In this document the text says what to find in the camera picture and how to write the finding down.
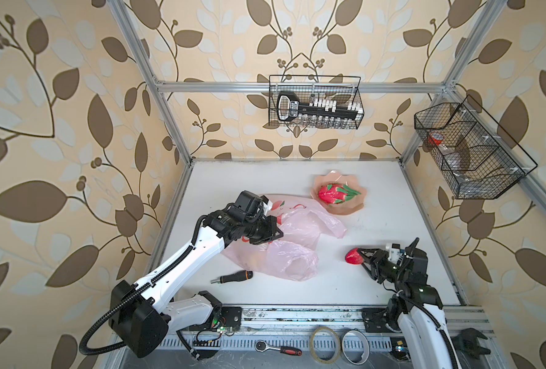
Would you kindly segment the pink dragon fruit toy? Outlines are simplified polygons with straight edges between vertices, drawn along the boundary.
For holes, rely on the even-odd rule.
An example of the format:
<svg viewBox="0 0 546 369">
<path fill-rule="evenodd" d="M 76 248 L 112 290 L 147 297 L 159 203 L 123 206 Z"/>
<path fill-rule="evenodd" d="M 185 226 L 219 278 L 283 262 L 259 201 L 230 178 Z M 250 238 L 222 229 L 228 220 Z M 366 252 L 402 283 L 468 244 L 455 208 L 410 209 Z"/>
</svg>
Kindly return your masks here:
<svg viewBox="0 0 546 369">
<path fill-rule="evenodd" d="M 359 195 L 361 195 L 361 192 L 346 184 L 338 183 L 324 184 L 317 193 L 318 199 L 325 204 L 342 204 L 353 200 Z"/>
</svg>

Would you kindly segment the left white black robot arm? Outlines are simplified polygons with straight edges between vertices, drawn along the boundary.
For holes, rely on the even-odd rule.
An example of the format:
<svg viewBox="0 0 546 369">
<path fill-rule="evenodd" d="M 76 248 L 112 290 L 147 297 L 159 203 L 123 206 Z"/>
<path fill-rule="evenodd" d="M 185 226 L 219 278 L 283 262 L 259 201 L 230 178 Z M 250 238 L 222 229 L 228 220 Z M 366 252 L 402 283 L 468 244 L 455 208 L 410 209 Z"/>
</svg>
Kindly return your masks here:
<svg viewBox="0 0 546 369">
<path fill-rule="evenodd" d="M 159 347 L 170 330 L 212 322 L 221 302 L 208 292 L 175 302 L 181 287 L 211 258 L 241 238 L 267 244 L 282 237 L 273 203 L 265 195 L 243 191 L 222 210 L 202 215 L 192 237 L 148 275 L 133 284 L 119 283 L 111 308 L 83 335 L 79 353 L 102 355 L 128 347 L 144 358 Z"/>
</svg>

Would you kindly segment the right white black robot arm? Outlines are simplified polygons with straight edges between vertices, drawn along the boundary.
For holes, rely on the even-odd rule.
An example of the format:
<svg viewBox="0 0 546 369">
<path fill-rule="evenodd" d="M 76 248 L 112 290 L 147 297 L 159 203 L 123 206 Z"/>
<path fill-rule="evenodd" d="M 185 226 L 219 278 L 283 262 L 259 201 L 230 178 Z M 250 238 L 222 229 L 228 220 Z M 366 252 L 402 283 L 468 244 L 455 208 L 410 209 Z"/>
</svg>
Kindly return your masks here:
<svg viewBox="0 0 546 369">
<path fill-rule="evenodd" d="M 393 285 L 385 308 L 362 311 L 365 329 L 401 334 L 415 368 L 460 368 L 440 295 L 428 284 L 428 256 L 417 247 L 419 241 L 406 248 L 355 249 L 372 280 Z"/>
</svg>

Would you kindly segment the pink plastic fruit-print bag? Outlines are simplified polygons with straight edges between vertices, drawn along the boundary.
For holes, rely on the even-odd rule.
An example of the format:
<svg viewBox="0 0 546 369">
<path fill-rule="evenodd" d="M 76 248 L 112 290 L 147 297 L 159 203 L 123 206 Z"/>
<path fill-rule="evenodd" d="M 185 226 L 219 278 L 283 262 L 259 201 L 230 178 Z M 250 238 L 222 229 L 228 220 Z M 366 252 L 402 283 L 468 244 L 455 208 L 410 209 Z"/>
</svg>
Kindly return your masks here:
<svg viewBox="0 0 546 369">
<path fill-rule="evenodd" d="M 254 245 L 242 238 L 222 254 L 239 267 L 276 278 L 306 281 L 317 275 L 319 257 L 316 246 L 322 235 L 343 238 L 343 223 L 311 198 L 268 195 L 269 215 L 276 218 L 284 236 L 270 243 Z"/>
</svg>

